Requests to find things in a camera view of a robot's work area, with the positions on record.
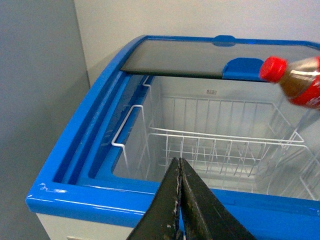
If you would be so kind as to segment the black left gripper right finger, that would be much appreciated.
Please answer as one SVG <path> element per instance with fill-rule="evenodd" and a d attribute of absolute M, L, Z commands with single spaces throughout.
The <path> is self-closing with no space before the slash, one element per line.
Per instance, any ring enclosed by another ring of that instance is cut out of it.
<path fill-rule="evenodd" d="M 181 210 L 187 240 L 254 240 L 191 165 L 180 158 Z"/>

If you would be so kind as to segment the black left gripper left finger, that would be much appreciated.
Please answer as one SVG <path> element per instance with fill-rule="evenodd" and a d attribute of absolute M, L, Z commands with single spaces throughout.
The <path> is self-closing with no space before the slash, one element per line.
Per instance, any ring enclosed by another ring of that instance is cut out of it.
<path fill-rule="evenodd" d="M 180 229 L 181 196 L 181 161 L 173 158 L 150 206 L 127 239 L 182 240 L 183 232 Z"/>

